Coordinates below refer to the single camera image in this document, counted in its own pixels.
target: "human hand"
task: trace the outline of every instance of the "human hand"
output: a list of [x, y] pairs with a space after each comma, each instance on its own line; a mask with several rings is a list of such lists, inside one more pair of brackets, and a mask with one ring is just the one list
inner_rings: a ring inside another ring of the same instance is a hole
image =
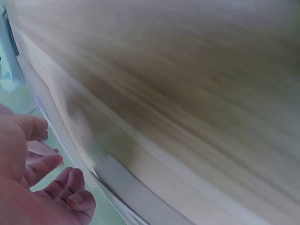
[[55, 154], [26, 165], [27, 141], [45, 137], [47, 127], [44, 119], [30, 115], [0, 116], [1, 220], [8, 225], [88, 225], [96, 202], [85, 190], [81, 170], [68, 167], [43, 190], [29, 190], [62, 162]]
[[[0, 104], [0, 115], [12, 116], [14, 113], [5, 105]], [[27, 163], [32, 163], [44, 156], [59, 152], [57, 149], [52, 149], [50, 146], [44, 143], [47, 139], [48, 135], [46, 134], [43, 138], [38, 139], [37, 141], [34, 140], [32, 142], [27, 142]]]

